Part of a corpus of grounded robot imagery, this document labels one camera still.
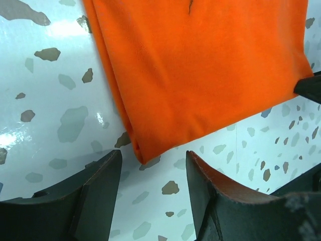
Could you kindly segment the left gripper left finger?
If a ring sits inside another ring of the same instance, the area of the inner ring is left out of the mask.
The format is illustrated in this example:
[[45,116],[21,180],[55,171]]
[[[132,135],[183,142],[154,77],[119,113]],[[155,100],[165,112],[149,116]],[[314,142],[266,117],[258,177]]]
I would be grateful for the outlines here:
[[113,150],[31,198],[1,202],[1,240],[108,240],[122,168]]

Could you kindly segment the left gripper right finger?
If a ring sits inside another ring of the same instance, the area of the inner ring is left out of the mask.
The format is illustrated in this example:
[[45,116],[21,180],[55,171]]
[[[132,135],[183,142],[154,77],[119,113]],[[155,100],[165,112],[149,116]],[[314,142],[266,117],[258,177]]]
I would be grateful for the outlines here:
[[320,240],[320,192],[264,194],[192,151],[186,171],[197,240]]

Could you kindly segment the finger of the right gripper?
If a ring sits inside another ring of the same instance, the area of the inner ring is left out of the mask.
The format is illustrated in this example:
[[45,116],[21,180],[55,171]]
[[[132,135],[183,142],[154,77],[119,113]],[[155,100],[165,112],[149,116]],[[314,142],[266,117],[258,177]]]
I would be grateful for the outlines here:
[[301,79],[294,87],[295,94],[321,104],[321,75],[320,71],[312,77]]

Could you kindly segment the orange t-shirt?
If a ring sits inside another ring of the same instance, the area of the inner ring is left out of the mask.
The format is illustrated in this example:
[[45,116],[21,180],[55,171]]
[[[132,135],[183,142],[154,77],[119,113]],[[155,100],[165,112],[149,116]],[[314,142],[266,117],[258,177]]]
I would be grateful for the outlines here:
[[307,1],[84,1],[137,159],[146,164],[294,98],[313,75]]

